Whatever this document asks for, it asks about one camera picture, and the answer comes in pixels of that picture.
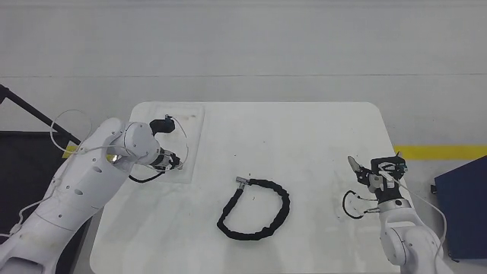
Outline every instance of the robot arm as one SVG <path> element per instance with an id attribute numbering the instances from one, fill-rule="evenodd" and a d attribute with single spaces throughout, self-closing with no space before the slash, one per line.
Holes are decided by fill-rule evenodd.
<path id="1" fill-rule="evenodd" d="M 175 162 L 179 167 L 179 158 L 160 147 L 148 124 L 106 120 L 57 170 L 43 202 L 0 246 L 0 272 L 16 257 L 53 274 L 65 245 L 112 199 L 134 164 L 165 170 Z"/>
<path id="2" fill-rule="evenodd" d="M 377 197 L 377 208 L 369 212 L 379 213 L 380 242 L 387 259 L 400 266 L 402 274 L 453 274 L 443 261 L 438 236 L 418 217 L 409 201 L 401 196 L 399 185 L 391 179 L 399 181 L 403 177 L 407 169 L 404 159 L 399 155 L 374 159 L 371 170 L 352 157 L 349 163 L 357 181 Z M 380 174 L 382 170 L 389 177 Z"/>

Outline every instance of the table surface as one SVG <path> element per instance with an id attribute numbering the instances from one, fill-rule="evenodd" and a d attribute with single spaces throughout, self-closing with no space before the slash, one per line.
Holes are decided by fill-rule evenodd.
<path id="1" fill-rule="evenodd" d="M 368 167 L 393 155 L 374 105 L 200 104 L 205 118 L 191 183 L 127 180 L 103 210 L 90 258 L 95 273 L 399 272 L 382 251 L 378 216 L 352 220 L 341 210 L 347 190 L 370 195 L 347 156 Z M 133 121 L 147 118 L 132 112 Z M 273 236 L 234 241 L 217 229 L 236 176 L 273 180 L 289 192 L 291 211 Z M 246 186 L 226 223 L 258 231 L 279 208 L 273 191 Z"/>

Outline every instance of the gray floor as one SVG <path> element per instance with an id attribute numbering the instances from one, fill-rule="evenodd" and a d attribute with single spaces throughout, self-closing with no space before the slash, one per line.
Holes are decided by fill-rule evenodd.
<path id="1" fill-rule="evenodd" d="M 0 79 L 95 124 L 145 100 L 353 100 L 380 108 L 395 145 L 481 145 L 486 21 L 487 0 L 0 0 Z M 7 102 L 0 114 L 1 130 L 46 130 Z M 408 184 L 428 197 L 458 164 L 411 163 Z"/>

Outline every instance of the white wire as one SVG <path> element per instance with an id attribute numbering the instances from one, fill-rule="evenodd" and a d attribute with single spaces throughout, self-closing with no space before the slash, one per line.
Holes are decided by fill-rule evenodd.
<path id="1" fill-rule="evenodd" d="M 436 259 L 438 257 L 438 254 L 440 253 L 440 250 L 443 247 L 444 241 L 445 241 L 445 239 L 447 237 L 447 217 L 444 215 L 444 213 L 439 208 L 437 208 L 436 206 L 434 206 L 432 203 L 430 203 L 426 199 L 422 198 L 420 195 L 418 195 L 418 194 L 413 193 L 412 191 L 410 191 L 407 187 L 405 187 L 404 185 L 402 185 L 401 182 L 399 182 L 398 180 L 394 179 L 391 175 L 389 175 L 389 173 L 386 172 L 385 170 L 379 171 L 379 174 L 383 175 L 386 179 L 392 179 L 392 180 L 394 180 L 394 182 L 396 182 L 397 184 L 399 184 L 399 186 L 401 186 L 403 189 L 407 190 L 410 194 L 412 194 L 416 198 L 420 199 L 424 203 L 426 203 L 429 206 L 431 206 L 434 210 L 436 210 L 437 212 L 440 213 L 441 217 L 443 217 L 443 225 L 444 225 L 443 234 L 441 235 L 441 238 L 440 238 L 440 245 L 438 246 L 438 249 L 436 250 L 436 254 L 433 257 L 434 271 L 436 272 L 436 274 L 438 274 L 438 269 L 436 267 Z"/>
<path id="2" fill-rule="evenodd" d="M 176 168 L 179 168 L 179 167 L 182 167 L 186 163 L 186 160 L 188 160 L 188 156 L 189 156 L 188 135 L 184 131 L 183 126 L 181 126 L 180 121 L 178 121 L 174 116 L 172 116 L 172 118 L 173 118 L 173 120 L 176 121 L 177 125 L 179 125 L 179 127 L 181 128 L 181 131 L 183 132 L 184 138 L 186 140 L 186 157 L 184 157 L 184 160 L 176 167 Z"/>
<path id="3" fill-rule="evenodd" d="M 74 151 L 69 151 L 61 146 L 59 146 L 56 141 L 54 140 L 54 135 L 53 135 L 53 131 L 54 131 L 54 124 L 56 124 L 56 121 L 59 119 L 59 117 L 61 117 L 63 114 L 67 113 L 67 112 L 72 112 L 72 111 L 76 111 L 76 112 L 79 112 L 79 113 L 82 113 L 84 114 L 88 120 L 90 121 L 90 132 L 88 133 L 88 135 L 86 136 L 86 138 L 84 138 L 80 144 L 78 145 L 78 147 L 74 150 Z M 184 158 L 184 161 L 182 161 L 178 166 L 176 167 L 172 167 L 170 170 L 176 170 L 180 167 L 182 167 L 185 163 L 186 163 L 186 160 L 188 159 L 188 155 L 189 155 L 189 146 L 188 146 L 188 135 L 186 134 L 186 131 L 184 131 L 184 128 L 181 126 L 181 123 L 180 121 L 178 121 L 175 117 L 173 117 L 173 119 L 176 121 L 177 125 L 179 125 L 179 127 L 181 128 L 181 131 L 183 132 L 184 134 L 184 137 L 186 138 L 186 157 Z M 91 132 L 93 131 L 93 121 L 91 120 L 91 118 L 84 112 L 84 111 L 81 111 L 81 110 L 78 110 L 78 109 L 69 109 L 69 110 L 65 110 L 63 112 L 61 112 L 54 120 L 53 122 L 51 123 L 51 126 L 49 128 L 49 137 L 51 138 L 51 141 L 53 142 L 53 144 L 60 150 L 62 150 L 63 152 L 66 152 L 68 154 L 71 154 L 71 155 L 77 155 L 77 154 L 80 154 L 80 153 L 87 153 L 89 151 L 94 151 L 94 150 L 97 150 L 97 149 L 102 149 L 102 148 L 110 148 L 110 147 L 113 147 L 113 148 L 123 148 L 125 149 L 129 154 L 131 155 L 135 155 L 135 152 L 131 151 L 130 149 L 126 148 L 125 146 L 118 146 L 118 145 L 106 145 L 106 146 L 98 146 L 98 147 L 94 147 L 94 148 L 89 148 L 89 149 L 84 149 L 83 151 L 79 151 L 79 148 L 81 147 L 81 145 L 83 144 L 84 141 L 86 141 L 86 139 L 88 139 L 91 135 Z M 153 167 L 149 166 L 149 165 L 144 165 L 152 170 L 155 170 Z M 65 166 L 65 169 L 63 170 L 63 172 L 61 173 L 61 175 L 59 176 L 58 180 L 59 182 L 57 183 L 58 185 L 55 185 L 53 187 L 53 191 L 44 199 L 40 200 L 40 201 L 37 201 L 35 203 L 32 203 L 26 207 L 24 207 L 23 209 L 21 209 L 18 213 L 18 216 L 19 216 L 19 221 L 16 225 L 14 225 L 14 227 L 11 229 L 11 232 L 10 234 L 0 234 L 0 236 L 2 237 L 11 237 L 13 234 L 17 233 L 21 227 L 22 227 L 22 221 L 24 220 L 24 215 L 23 213 L 30 209 L 31 207 L 34 207 L 34 206 L 37 206 L 39 205 L 40 203 L 50 199 L 53 195 L 54 195 L 54 192 L 56 191 L 56 188 L 59 186 L 59 184 L 61 183 L 61 180 L 62 180 L 62 177 L 64 176 L 64 173 L 66 172 L 68 168 L 68 164 Z"/>
<path id="4" fill-rule="evenodd" d="M 88 139 L 88 138 L 90 137 L 91 132 L 93 131 L 93 121 L 91 120 L 90 116 L 88 116 L 88 115 L 87 115 L 87 114 L 86 114 L 84 111 L 81 111 L 81 110 L 78 110 L 78 109 L 68 109 L 68 110 L 64 110 L 63 112 L 61 112 L 61 113 L 60 113 L 60 114 L 59 114 L 59 115 L 58 115 L 58 116 L 57 116 L 57 117 L 56 117 L 56 118 L 53 120 L 53 122 L 51 123 L 51 127 L 49 128 L 49 136 L 51 137 L 51 141 L 53 141 L 53 144 L 54 144 L 54 145 L 55 145 L 57 148 L 61 149 L 61 150 L 62 150 L 62 151 L 64 151 L 64 152 L 67 152 L 67 153 L 69 153 L 69 154 L 77 154 L 77 153 L 78 153 L 78 148 L 79 148 L 79 146 L 81 146 L 81 143 L 79 144 L 79 146 L 76 148 L 76 150 L 75 150 L 75 151 L 69 151 L 69 150 L 64 149 L 63 147 L 59 146 L 59 145 L 58 145 L 58 143 L 56 143 L 56 141 L 54 141 L 54 136 L 53 136 L 53 131 L 54 131 L 54 128 L 53 128 L 53 127 L 54 127 L 54 124 L 56 124 L 56 121 L 58 120 L 58 118 L 60 118 L 60 117 L 61 117 L 63 114 L 68 113 L 68 112 L 70 112 L 70 111 L 76 111 L 76 112 L 79 112 L 79 113 L 83 114 L 84 116 L 86 116 L 86 117 L 88 118 L 88 120 L 90 121 L 90 132 L 88 133 L 88 135 L 86 136 L 86 138 L 84 138 L 84 139 L 81 141 L 81 143 L 82 143 L 82 142 L 84 142 L 86 139 Z"/>
<path id="5" fill-rule="evenodd" d="M 171 169 L 169 169 L 169 170 L 165 170 L 164 172 L 168 172 L 168 171 L 172 171 L 172 170 L 179 169 L 180 167 L 182 167 L 182 166 L 183 166 L 183 165 L 186 163 L 186 161 L 188 160 L 188 156 L 189 156 L 188 135 L 186 134 L 186 131 L 184 131 L 183 126 L 181 125 L 180 121 L 179 121 L 177 118 L 175 118 L 174 116 L 172 116 L 172 117 L 171 117 L 171 119 L 173 119 L 173 120 L 175 120 L 175 121 L 176 121 L 177 125 L 178 125 L 178 126 L 181 128 L 181 131 L 182 131 L 182 132 L 183 132 L 183 134 L 184 134 L 184 138 L 185 138 L 185 141 L 186 141 L 186 157 L 184 157 L 184 160 L 182 160 L 182 161 L 181 161 L 181 163 L 180 163 L 179 165 L 177 165 L 177 166 L 175 166 L 175 167 L 172 167 L 172 168 L 171 168 Z M 157 172 L 157 173 L 160 173 L 160 171 L 159 171 L 159 170 L 156 170 L 156 169 L 155 169 L 155 168 L 153 168 L 153 167 L 152 167 L 150 164 L 143 165 L 143 166 L 145 166 L 145 167 L 147 167 L 147 168 L 149 168 L 149 169 L 151 169 L 151 170 L 153 170 L 153 171 L 155 171 L 155 172 Z"/>
<path id="6" fill-rule="evenodd" d="M 81 114 L 83 114 L 84 116 L 86 116 L 88 118 L 88 120 L 90 121 L 90 132 L 88 133 L 88 135 L 86 136 L 86 138 L 83 139 L 83 141 L 81 141 L 81 143 L 79 144 L 79 146 L 75 149 L 75 151 L 69 151 L 67 149 L 64 149 L 63 147 L 59 146 L 56 141 L 54 140 L 54 135 L 53 135 L 53 131 L 54 131 L 54 124 L 56 124 L 56 121 L 59 119 L 59 117 L 61 117 L 63 114 L 67 113 L 67 112 L 71 112 L 71 111 L 76 111 L 76 112 L 79 112 Z M 90 136 L 91 132 L 93 131 L 93 121 L 90 119 L 90 117 L 84 112 L 84 111 L 81 111 L 81 110 L 78 110 L 78 109 L 69 109 L 69 110 L 65 110 L 63 112 L 61 112 L 54 120 L 53 122 L 51 123 L 51 126 L 49 128 L 49 137 L 51 138 L 51 141 L 53 142 L 53 144 L 60 150 L 66 152 L 66 153 L 69 153 L 69 154 L 77 154 L 78 153 L 78 149 L 79 147 L 81 146 L 81 144 L 83 144 L 83 142 Z M 44 199 L 42 200 L 39 200 L 37 202 L 34 202 L 26 207 L 24 207 L 23 209 L 21 209 L 18 213 L 18 217 L 19 217 L 19 221 L 16 225 L 14 225 L 10 231 L 10 234 L 8 235 L 8 237 L 11 237 L 13 234 L 17 233 L 21 227 L 22 227 L 22 222 L 24 221 L 24 212 L 28 209 L 30 209 L 31 207 L 34 207 L 34 206 L 37 206 L 39 205 L 40 203 L 50 199 L 53 195 L 54 195 L 54 192 L 56 191 L 56 188 L 59 186 L 59 184 L 61 183 L 60 180 L 62 180 L 62 177 L 64 176 L 64 173 L 66 172 L 68 168 L 68 163 L 66 164 L 65 166 L 65 169 L 61 172 L 58 180 L 59 182 L 53 187 L 53 191 Z"/>

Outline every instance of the floor stripe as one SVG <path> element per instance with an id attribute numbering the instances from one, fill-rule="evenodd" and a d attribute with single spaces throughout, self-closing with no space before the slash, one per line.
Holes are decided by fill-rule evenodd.
<path id="1" fill-rule="evenodd" d="M 487 155 L 487 145 L 398 145 L 406 160 L 476 160 Z"/>

